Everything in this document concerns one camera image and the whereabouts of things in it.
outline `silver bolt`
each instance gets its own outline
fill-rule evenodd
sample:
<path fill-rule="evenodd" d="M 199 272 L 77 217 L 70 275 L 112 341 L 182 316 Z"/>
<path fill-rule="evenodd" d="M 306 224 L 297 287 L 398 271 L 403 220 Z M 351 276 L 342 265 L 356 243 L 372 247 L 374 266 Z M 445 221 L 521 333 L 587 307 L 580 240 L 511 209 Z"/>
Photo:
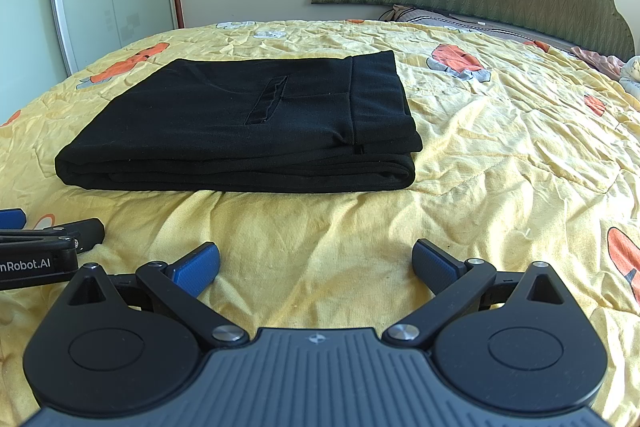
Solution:
<path fill-rule="evenodd" d="M 211 335 L 220 342 L 235 342 L 242 338 L 244 330 L 233 324 L 226 324 L 215 328 Z"/>
<path fill-rule="evenodd" d="M 397 341 L 412 341 L 420 335 L 420 330 L 413 324 L 395 324 L 387 331 L 389 336 Z"/>

